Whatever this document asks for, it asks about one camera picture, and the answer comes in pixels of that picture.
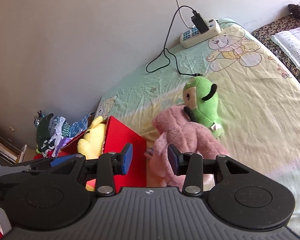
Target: paper page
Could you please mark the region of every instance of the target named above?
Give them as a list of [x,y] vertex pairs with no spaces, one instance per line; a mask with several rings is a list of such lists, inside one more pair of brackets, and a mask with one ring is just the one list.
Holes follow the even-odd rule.
[[279,32],[273,35],[271,39],[279,45],[300,69],[300,27],[290,31]]

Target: pink plush toy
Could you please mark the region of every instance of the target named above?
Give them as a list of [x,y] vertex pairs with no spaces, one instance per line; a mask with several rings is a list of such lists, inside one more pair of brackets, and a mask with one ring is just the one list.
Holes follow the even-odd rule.
[[[153,155],[145,155],[150,158],[151,170],[163,178],[161,187],[176,186],[182,189],[185,180],[185,176],[176,176],[172,172],[167,152],[169,144],[174,144],[182,153],[199,153],[204,159],[215,159],[218,154],[228,155],[208,128],[190,122],[183,108],[171,106],[153,119],[153,125],[161,135],[154,143]],[[205,174],[203,177],[204,183],[207,183],[213,176]]]

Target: wall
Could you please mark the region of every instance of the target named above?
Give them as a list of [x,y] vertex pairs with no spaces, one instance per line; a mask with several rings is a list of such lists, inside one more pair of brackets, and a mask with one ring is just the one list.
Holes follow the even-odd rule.
[[[253,31],[300,0],[180,3]],[[175,9],[174,0],[0,0],[0,134],[35,147],[38,110],[70,122],[95,110],[107,89],[160,52]],[[184,30],[178,17],[170,44]]]

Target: white power cord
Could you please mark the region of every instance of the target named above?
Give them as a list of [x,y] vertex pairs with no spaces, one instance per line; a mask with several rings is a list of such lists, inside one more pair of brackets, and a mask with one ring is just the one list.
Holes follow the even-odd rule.
[[[177,2],[177,6],[178,6],[178,8],[180,8],[179,1],[178,1],[178,0],[176,0],[176,2]],[[180,14],[181,20],[183,21],[183,23],[185,24],[185,26],[186,26],[188,29],[192,29],[193,27],[189,27],[189,26],[187,25],[187,23],[186,23],[185,19],[183,18],[183,16],[182,16],[182,14],[181,14],[181,11],[180,11],[180,10],[179,10],[179,14]]]

